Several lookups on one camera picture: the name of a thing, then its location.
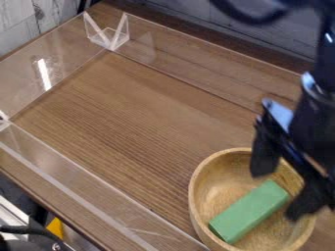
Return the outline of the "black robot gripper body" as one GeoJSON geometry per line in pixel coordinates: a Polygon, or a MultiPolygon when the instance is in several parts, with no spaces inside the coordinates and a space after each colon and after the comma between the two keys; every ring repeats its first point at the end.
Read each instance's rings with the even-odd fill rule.
{"type": "Polygon", "coordinates": [[[312,74],[301,75],[295,109],[265,99],[255,124],[276,135],[280,160],[291,164],[304,184],[324,177],[335,185],[335,93],[320,87],[312,74]]]}

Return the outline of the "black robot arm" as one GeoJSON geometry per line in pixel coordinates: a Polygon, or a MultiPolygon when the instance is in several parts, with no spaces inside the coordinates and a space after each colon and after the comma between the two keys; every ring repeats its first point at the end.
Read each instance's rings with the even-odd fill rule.
{"type": "Polygon", "coordinates": [[[231,0],[209,0],[221,13],[247,25],[269,25],[293,10],[309,8],[320,18],[313,69],[301,75],[295,109],[271,99],[255,121],[249,172],[272,174],[281,160],[303,179],[303,188],[285,211],[295,222],[323,208],[335,211],[335,0],[269,0],[276,6],[253,16],[231,0]]]}

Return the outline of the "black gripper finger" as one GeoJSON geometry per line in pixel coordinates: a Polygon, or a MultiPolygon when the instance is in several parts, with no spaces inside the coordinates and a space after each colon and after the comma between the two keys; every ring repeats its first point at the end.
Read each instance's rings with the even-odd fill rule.
{"type": "Polygon", "coordinates": [[[305,183],[285,211],[285,217],[296,222],[301,217],[316,214],[323,208],[335,211],[335,185],[324,177],[305,183]]]}
{"type": "Polygon", "coordinates": [[[253,177],[268,176],[276,171],[280,160],[280,141],[264,124],[255,125],[249,172],[253,177]]]}

